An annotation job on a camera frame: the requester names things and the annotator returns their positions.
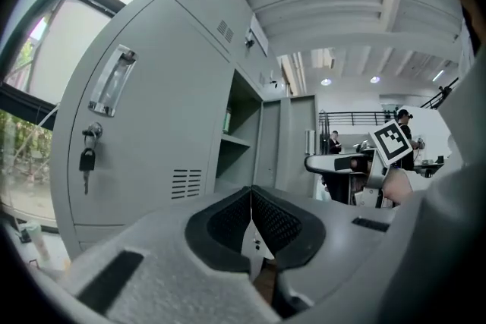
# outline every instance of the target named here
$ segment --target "ceiling light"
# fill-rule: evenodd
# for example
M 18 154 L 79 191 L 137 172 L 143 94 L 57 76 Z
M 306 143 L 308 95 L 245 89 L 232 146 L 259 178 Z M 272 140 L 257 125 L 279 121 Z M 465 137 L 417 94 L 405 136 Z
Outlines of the ceiling light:
M 442 76 L 442 73 L 443 73 L 443 70 L 442 70 L 442 71 L 440 71 L 440 72 L 439 72 L 439 74 L 438 74 L 436 77 L 434 77 L 434 79 L 432 80 L 432 83 L 433 83 L 433 82 L 434 82 L 436 79 L 438 79 L 440 76 Z

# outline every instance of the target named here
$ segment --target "shelf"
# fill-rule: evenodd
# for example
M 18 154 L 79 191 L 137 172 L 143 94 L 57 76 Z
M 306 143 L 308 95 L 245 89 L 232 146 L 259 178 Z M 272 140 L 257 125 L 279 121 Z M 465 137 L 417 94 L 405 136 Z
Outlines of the shelf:
M 246 142 L 245 140 L 239 139 L 237 137 L 232 137 L 231 135 L 227 135 L 227 134 L 223 134 L 221 136 L 221 140 L 230 143 L 235 143 L 237 145 L 244 146 L 244 147 L 251 147 L 251 144 L 249 142 Z

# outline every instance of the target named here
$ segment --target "white ceiling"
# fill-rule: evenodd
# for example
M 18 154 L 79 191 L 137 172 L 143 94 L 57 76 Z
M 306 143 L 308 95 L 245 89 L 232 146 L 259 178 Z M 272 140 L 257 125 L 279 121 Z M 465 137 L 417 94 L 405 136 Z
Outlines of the white ceiling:
M 300 53 L 301 63 L 291 63 L 303 69 L 301 93 L 317 92 L 325 77 L 383 75 L 431 82 L 444 69 L 440 82 L 446 83 L 457 75 L 458 0 L 247 1 L 277 55 Z M 335 48 L 333 70 L 318 67 L 315 49 L 322 48 Z

